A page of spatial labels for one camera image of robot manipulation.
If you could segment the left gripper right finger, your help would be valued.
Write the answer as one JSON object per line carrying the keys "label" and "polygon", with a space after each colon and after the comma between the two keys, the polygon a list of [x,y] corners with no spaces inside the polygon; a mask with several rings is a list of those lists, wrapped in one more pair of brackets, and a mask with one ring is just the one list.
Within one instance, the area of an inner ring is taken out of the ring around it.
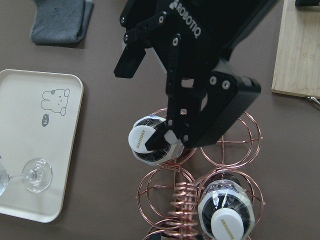
{"label": "left gripper right finger", "polygon": [[187,149],[213,145],[234,124],[261,92],[252,78],[212,71],[183,87],[182,78],[167,77],[165,127]]}

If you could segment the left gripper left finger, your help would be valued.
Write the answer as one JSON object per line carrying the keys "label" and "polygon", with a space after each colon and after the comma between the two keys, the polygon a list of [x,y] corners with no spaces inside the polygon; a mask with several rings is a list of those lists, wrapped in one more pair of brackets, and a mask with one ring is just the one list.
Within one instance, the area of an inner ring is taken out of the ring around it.
{"label": "left gripper left finger", "polygon": [[143,47],[126,46],[114,69],[114,75],[117,78],[131,79],[135,75],[145,55],[146,51]]}

